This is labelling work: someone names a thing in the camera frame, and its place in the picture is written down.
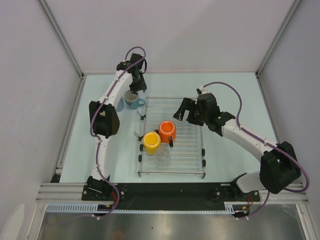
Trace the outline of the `blue textured ceramic mug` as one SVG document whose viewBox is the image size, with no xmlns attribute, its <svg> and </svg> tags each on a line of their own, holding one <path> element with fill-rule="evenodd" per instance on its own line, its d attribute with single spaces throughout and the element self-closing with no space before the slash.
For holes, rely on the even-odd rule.
<svg viewBox="0 0 320 240">
<path fill-rule="evenodd" d="M 138 93 L 132 93 L 130 90 L 127 90 L 124 93 L 123 99 L 131 110 L 137 110 L 139 107 L 146 104 L 146 101 L 140 98 Z"/>
</svg>

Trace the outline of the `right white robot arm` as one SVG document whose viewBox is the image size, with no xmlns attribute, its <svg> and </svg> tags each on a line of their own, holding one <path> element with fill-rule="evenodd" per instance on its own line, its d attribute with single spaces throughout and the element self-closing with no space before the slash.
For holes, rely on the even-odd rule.
<svg viewBox="0 0 320 240">
<path fill-rule="evenodd" d="M 278 194 L 301 176 L 290 143 L 268 142 L 248 133 L 240 127 L 234 115 L 220 110 L 212 93 L 200 94 L 196 100 L 184 98 L 173 118 L 182 121 L 186 111 L 188 123 L 207 125 L 210 131 L 235 142 L 259 161 L 258 172 L 244 173 L 233 179 L 235 185 L 230 188 L 230 194 L 235 200 L 242 201 L 255 190 Z"/>
</svg>

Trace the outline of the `blue-grey plastic tumbler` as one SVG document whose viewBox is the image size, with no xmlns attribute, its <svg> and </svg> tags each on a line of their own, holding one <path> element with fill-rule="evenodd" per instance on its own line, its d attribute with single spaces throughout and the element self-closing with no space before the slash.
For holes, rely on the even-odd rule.
<svg viewBox="0 0 320 240">
<path fill-rule="evenodd" d="M 119 99 L 118 104 L 117 104 L 116 112 L 117 112 L 117 113 L 120 113 L 121 111 L 123 111 L 123 109 L 124 109 L 124 100 L 123 100 L 123 97 L 121 97 L 121 98 Z"/>
</svg>

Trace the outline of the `yellow ceramic mug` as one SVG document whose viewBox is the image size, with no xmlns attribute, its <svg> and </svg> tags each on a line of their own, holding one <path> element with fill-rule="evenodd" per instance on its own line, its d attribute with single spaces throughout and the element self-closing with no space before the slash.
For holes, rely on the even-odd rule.
<svg viewBox="0 0 320 240">
<path fill-rule="evenodd" d="M 162 144 L 161 137 L 157 132 L 150 131 L 143 136 L 142 144 L 147 154 L 154 155 Z"/>
</svg>

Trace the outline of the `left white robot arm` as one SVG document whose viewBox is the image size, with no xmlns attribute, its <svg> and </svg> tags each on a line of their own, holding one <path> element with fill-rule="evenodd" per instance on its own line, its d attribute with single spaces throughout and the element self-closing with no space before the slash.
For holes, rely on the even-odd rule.
<svg viewBox="0 0 320 240">
<path fill-rule="evenodd" d="M 96 150 L 91 176 L 85 185 L 88 189 L 83 191 L 83 197 L 94 194 L 98 199 L 105 200 L 114 189 L 108 180 L 110 174 L 103 171 L 110 141 L 120 128 L 117 106 L 127 90 L 134 94 L 147 90 L 144 73 L 141 71 L 146 62 L 145 58 L 133 53 L 129 60 L 120 62 L 116 67 L 114 79 L 103 96 L 89 103 L 89 132 L 96 138 Z"/>
</svg>

